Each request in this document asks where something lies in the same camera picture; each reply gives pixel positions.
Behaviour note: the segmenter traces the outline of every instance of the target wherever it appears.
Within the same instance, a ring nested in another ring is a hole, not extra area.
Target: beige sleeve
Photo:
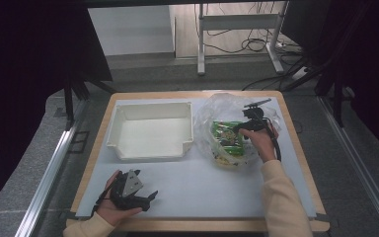
[[[102,237],[108,236],[113,230],[114,226],[108,224],[102,217],[100,217],[96,212],[91,219],[86,221],[78,221],[72,225],[69,225],[64,231],[64,237]]]
[[[312,236],[310,222],[300,196],[285,175],[281,163],[277,160],[265,162],[262,172],[262,199],[269,236]]]

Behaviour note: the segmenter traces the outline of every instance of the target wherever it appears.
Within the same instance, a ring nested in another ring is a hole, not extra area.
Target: human hand
[[[241,128],[239,129],[239,132],[251,139],[252,144],[255,146],[255,148],[257,148],[264,163],[266,161],[276,160],[274,146],[265,129],[262,129],[260,131],[250,131]],[[272,132],[275,135],[275,138],[278,138],[278,132],[274,129],[274,127],[272,128]]]
[[[118,175],[120,171],[116,171],[108,180],[105,189],[115,180],[115,177]],[[137,207],[129,210],[120,210],[117,209],[113,202],[110,200],[109,190],[104,197],[103,201],[100,203],[97,214],[102,217],[106,222],[108,222],[112,226],[119,225],[123,220],[127,217],[130,217],[134,214],[137,214],[142,211],[141,207]]]

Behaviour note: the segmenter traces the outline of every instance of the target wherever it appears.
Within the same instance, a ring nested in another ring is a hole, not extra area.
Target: person's left hand
[[[115,177],[119,172],[120,171],[116,171],[107,180],[106,188],[115,180]],[[97,209],[97,214],[100,217],[102,217],[106,222],[108,222],[110,225],[117,226],[127,217],[130,217],[142,211],[141,207],[137,207],[137,208],[129,209],[129,210],[117,209],[116,206],[113,204],[113,202],[110,200],[110,193],[111,193],[111,190],[107,192],[106,196],[104,197],[103,201],[101,202],[100,206]]]

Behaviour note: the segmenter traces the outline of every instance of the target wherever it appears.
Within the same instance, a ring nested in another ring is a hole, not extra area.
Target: clear plastic bag
[[[251,141],[231,131],[235,124],[249,120],[244,117],[244,106],[254,102],[257,102],[254,98],[229,93],[214,94],[206,100],[196,113],[193,125],[195,145],[204,157],[225,166],[240,166],[257,160],[258,151]],[[264,117],[279,130],[280,118],[276,111],[266,106],[261,106],[261,109]]]

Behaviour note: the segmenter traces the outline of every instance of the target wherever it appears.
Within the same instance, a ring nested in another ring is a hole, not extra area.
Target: wooden table edge
[[[326,215],[319,193],[314,183],[313,176],[307,164],[306,157],[295,131],[285,100],[277,91],[180,91],[180,92],[142,92],[142,93],[115,93],[111,96],[107,105],[103,120],[101,122],[94,146],[92,148],[87,166],[82,176],[78,191],[72,203],[71,212],[76,212],[84,192],[91,179],[92,172],[100,153],[103,139],[111,119],[111,114],[117,100],[147,100],[147,99],[184,99],[184,98],[209,98],[216,93],[229,93],[243,97],[276,97],[279,107],[287,125],[290,138],[293,142],[294,150],[300,163],[307,187],[312,196],[316,212]],[[67,219],[66,225],[70,225],[77,220]],[[325,232],[329,230],[330,223],[312,219],[310,221],[312,231]],[[123,231],[266,231],[266,224],[263,218],[241,219],[241,220],[214,220],[214,219],[133,219],[123,222],[118,230]]]

